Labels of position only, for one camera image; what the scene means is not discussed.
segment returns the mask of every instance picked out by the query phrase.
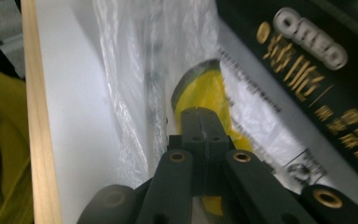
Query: yellow cloth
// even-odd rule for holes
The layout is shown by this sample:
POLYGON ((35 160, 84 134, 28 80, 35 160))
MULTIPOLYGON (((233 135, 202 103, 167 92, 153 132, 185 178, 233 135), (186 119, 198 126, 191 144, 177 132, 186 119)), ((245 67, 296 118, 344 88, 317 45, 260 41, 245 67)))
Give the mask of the yellow cloth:
POLYGON ((33 223, 25 84, 0 73, 0 223, 33 223))

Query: brass insert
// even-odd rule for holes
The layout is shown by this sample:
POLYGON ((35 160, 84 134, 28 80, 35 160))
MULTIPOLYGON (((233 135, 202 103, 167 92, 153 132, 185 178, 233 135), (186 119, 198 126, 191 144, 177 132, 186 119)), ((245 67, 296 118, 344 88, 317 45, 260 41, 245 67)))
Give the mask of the brass insert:
POLYGON ((182 152, 173 152, 173 154, 170 155, 170 160, 174 162, 181 162, 185 160, 185 154, 182 152))
POLYGON ((126 201, 126 195, 119 191, 119 190, 113 190, 106 194, 106 196, 103 198, 103 205, 105 207, 118 207, 122 203, 126 201))
POLYGON ((338 196, 331 191, 326 189, 316 189, 313 191, 313 197, 319 203, 323 204, 324 206, 330 208, 340 208, 342 207, 342 201, 338 198, 338 196))
POLYGON ((244 152, 237 152, 234 154, 234 160, 240 162, 248 162, 251 160, 251 157, 244 152))

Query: plastic bag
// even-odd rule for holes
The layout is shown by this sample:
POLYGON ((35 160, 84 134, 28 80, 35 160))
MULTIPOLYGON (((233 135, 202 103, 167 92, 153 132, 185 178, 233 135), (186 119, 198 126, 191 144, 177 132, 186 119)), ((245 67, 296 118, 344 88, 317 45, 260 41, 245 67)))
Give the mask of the plastic bag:
POLYGON ((169 104, 183 73, 217 57, 214 1, 96 0, 103 60, 121 142, 110 183, 137 187, 176 133, 169 104))

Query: white logo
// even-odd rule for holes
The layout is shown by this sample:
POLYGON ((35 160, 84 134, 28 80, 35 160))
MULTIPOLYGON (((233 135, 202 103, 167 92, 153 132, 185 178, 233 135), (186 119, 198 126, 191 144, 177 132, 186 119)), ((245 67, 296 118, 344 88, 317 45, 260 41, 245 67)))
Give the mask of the white logo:
POLYGON ((348 61, 344 48, 315 24, 301 16, 292 8, 284 7, 274 17, 275 30, 284 37, 301 45, 331 70, 338 70, 348 61))

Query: wooden edge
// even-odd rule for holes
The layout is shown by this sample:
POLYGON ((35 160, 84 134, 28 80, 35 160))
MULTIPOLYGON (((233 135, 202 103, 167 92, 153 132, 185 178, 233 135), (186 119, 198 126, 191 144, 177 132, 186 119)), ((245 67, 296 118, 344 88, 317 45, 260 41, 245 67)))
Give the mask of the wooden edge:
POLYGON ((21 1, 35 223, 62 223, 34 0, 21 1))

